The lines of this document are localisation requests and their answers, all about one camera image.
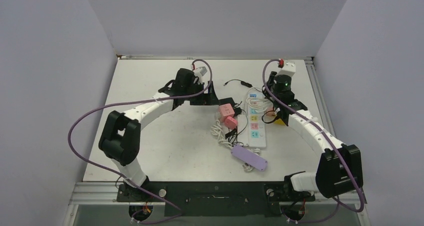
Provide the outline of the yellow cube plug adapter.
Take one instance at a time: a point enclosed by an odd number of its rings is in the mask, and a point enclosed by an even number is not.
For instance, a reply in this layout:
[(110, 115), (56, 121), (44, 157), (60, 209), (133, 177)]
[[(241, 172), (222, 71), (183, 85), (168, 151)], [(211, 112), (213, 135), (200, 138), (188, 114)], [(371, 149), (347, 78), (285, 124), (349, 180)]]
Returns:
[(284, 121), (281, 118), (275, 120), (273, 123), (276, 124), (276, 125), (280, 125), (280, 126), (286, 126), (286, 124), (284, 123)]

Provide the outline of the pink cube socket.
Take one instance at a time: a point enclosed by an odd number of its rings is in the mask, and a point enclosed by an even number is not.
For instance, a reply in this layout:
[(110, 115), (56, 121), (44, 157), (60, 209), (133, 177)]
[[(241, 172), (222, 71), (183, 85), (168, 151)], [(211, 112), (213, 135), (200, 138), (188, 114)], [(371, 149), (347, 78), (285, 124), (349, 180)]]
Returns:
[(222, 104), (218, 107), (220, 123), (224, 124), (229, 130), (234, 130), (238, 126), (238, 121), (235, 118), (235, 111), (230, 103)]

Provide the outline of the white multi-socket power strip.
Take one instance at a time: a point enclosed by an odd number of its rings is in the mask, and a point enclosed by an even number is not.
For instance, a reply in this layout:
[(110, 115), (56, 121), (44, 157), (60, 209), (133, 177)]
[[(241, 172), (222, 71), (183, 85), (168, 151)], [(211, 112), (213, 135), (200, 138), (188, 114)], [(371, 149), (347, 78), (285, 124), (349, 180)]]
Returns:
[(247, 91), (244, 103), (247, 112), (249, 147), (264, 149), (267, 143), (262, 116), (268, 109), (269, 103), (264, 99), (262, 92), (255, 87)]

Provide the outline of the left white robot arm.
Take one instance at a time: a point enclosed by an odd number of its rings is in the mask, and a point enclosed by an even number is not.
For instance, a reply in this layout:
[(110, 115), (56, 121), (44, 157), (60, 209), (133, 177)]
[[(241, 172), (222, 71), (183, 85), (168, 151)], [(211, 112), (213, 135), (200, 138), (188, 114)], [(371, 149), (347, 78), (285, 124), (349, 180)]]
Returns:
[(181, 68), (175, 79), (157, 91), (152, 102), (108, 114), (98, 147), (123, 174), (123, 194), (130, 194), (136, 201), (150, 197), (149, 178), (137, 160), (143, 128), (186, 101), (192, 106), (214, 106), (219, 103), (213, 82), (203, 80), (207, 71), (204, 66), (192, 70)]

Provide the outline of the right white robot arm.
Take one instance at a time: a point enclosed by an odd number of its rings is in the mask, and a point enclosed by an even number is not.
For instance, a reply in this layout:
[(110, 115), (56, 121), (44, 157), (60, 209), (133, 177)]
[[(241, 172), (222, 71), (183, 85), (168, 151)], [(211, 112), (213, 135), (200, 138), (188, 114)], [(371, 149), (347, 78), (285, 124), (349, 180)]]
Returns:
[(325, 198), (361, 189), (363, 186), (362, 158), (359, 148), (347, 145), (329, 133), (315, 119), (305, 104), (291, 90), (292, 76), (272, 71), (263, 87), (275, 111), (275, 117), (297, 132), (318, 156), (316, 171), (302, 171), (285, 176), (289, 182), (282, 193), (289, 200), (302, 192), (320, 193)]

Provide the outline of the small black plug on cube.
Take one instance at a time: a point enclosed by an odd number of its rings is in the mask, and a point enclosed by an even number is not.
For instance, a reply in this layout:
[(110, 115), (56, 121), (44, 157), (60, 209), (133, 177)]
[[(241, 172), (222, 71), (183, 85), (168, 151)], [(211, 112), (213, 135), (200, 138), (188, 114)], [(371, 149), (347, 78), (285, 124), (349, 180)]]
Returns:
[(242, 109), (242, 108), (240, 108), (240, 107), (234, 107), (234, 108), (233, 108), (233, 111), (234, 111), (234, 115), (233, 115), (233, 117), (234, 117), (234, 118), (236, 118), (238, 115), (242, 114), (243, 109)]

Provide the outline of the white flat power strip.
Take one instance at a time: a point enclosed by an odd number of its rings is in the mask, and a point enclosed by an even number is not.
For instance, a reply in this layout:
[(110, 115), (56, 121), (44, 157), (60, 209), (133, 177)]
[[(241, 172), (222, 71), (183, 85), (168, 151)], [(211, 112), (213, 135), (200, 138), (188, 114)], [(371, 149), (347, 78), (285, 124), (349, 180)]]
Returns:
[(249, 146), (249, 138), (248, 138), (248, 119), (247, 115), (244, 113), (237, 116), (237, 133), (236, 133), (236, 143), (242, 145), (244, 148)]

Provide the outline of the purple power strip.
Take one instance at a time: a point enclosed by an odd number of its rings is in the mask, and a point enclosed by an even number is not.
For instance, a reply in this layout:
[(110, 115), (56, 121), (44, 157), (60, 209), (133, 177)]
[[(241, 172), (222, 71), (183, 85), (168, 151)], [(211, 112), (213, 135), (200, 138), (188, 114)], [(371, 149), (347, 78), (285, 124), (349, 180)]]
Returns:
[(263, 172), (268, 167), (268, 161), (261, 157), (260, 148), (245, 148), (239, 144), (233, 146), (231, 155), (243, 162), (243, 170), (250, 173), (253, 170)]

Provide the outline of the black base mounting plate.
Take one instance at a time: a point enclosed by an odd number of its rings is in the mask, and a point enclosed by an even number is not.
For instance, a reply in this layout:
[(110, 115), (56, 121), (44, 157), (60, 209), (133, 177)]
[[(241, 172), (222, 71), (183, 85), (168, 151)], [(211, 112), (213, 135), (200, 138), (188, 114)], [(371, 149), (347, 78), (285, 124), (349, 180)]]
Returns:
[(285, 181), (215, 181), (161, 182), (151, 181), (144, 188), (156, 195), (165, 191), (163, 202), (122, 183), (116, 200), (120, 203), (141, 203), (149, 208), (154, 203), (164, 207), (164, 216), (236, 217), (263, 215), (280, 216), (280, 208), (299, 208), (303, 202), (315, 201), (307, 191), (297, 192)]

